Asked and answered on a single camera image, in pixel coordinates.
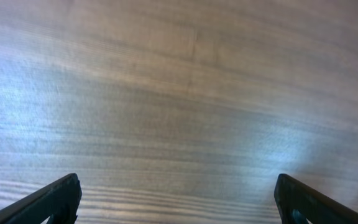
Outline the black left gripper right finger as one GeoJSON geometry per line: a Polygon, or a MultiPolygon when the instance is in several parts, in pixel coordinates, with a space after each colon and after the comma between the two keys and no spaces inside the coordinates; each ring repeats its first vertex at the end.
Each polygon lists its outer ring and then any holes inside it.
{"type": "Polygon", "coordinates": [[[356,224],[358,213],[287,174],[279,174],[274,199],[283,224],[356,224]]]}

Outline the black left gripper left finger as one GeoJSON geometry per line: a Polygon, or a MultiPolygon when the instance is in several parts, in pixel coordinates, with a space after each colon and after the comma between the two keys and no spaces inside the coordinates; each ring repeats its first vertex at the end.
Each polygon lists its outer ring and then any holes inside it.
{"type": "Polygon", "coordinates": [[[78,176],[68,174],[0,210],[0,224],[74,224],[81,196],[78,176]]]}

